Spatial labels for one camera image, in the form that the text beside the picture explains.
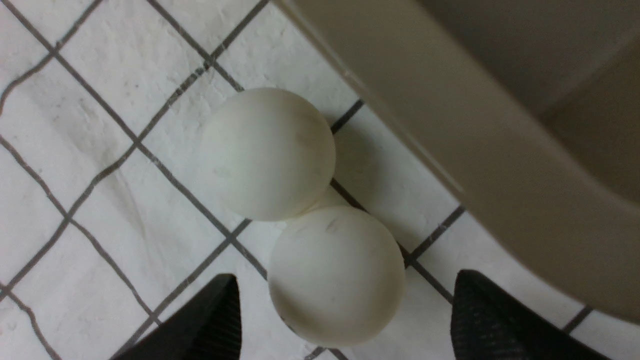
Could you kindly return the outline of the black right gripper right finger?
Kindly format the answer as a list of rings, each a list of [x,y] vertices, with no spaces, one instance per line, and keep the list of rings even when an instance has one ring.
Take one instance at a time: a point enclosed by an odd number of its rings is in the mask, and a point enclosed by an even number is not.
[[[455,278],[450,337],[457,360],[603,360],[475,269]]]

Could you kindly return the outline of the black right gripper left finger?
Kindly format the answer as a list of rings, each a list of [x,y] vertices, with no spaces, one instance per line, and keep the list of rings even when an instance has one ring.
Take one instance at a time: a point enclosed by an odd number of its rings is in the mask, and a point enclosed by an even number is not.
[[[215,276],[192,299],[117,360],[238,360],[242,312],[237,278]]]

